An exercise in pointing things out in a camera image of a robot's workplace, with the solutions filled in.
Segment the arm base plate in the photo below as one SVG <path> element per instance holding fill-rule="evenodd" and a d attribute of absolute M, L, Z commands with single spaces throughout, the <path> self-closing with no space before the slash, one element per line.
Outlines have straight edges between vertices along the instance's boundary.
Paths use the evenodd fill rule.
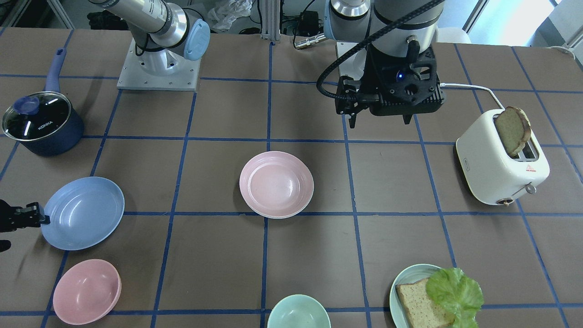
<path fill-rule="evenodd" d="M 337 58 L 343 56 L 350 49 L 354 48 L 357 43 L 348 43 L 337 41 Z M 359 50 L 358 53 L 352 55 L 350 58 L 342 62 L 338 67 L 340 76 L 348 76 L 353 80 L 358 81 L 364 75 L 364 68 L 366 65 L 367 49 L 366 47 Z"/>
<path fill-rule="evenodd" d="M 117 87 L 129 91 L 195 92 L 199 81 L 200 60 L 190 61 L 170 52 L 142 51 L 131 41 Z"/>

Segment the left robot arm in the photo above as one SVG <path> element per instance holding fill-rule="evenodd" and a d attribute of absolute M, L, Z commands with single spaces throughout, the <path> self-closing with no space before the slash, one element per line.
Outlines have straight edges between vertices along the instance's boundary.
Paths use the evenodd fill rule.
<path fill-rule="evenodd" d="M 445 103 L 432 41 L 443 12 L 442 0 L 328 0 L 324 34 L 352 43 L 317 79 L 318 91 L 335 100 L 337 114 L 354 128 L 358 114 L 402 116 L 436 112 Z M 362 76 L 341 74 L 337 91 L 323 87 L 335 69 L 364 55 Z"/>

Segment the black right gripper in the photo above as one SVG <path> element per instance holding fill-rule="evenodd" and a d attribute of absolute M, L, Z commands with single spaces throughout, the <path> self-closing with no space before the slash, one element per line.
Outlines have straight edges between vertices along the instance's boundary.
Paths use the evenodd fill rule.
<path fill-rule="evenodd" d="M 29 203 L 25 206 L 25 220 L 21 210 L 23 207 L 12 207 L 6 201 L 0 200 L 0 232 L 15 232 L 26 227 L 40 227 L 50 224 L 50 216 L 45 214 L 39 203 Z"/>

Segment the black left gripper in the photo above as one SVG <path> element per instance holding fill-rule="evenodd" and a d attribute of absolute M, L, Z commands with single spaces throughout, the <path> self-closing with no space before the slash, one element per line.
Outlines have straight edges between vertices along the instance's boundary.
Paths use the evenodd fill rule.
<path fill-rule="evenodd" d="M 337 114 L 348 115 L 349 128 L 354 129 L 362 110 L 375 116 L 403 116 L 409 125 L 414 114 L 433 113 L 445 103 L 431 46 L 415 59 L 388 56 L 373 46 L 366 49 L 362 79 L 340 76 L 338 81 L 337 95 L 358 97 L 356 102 L 335 100 Z"/>

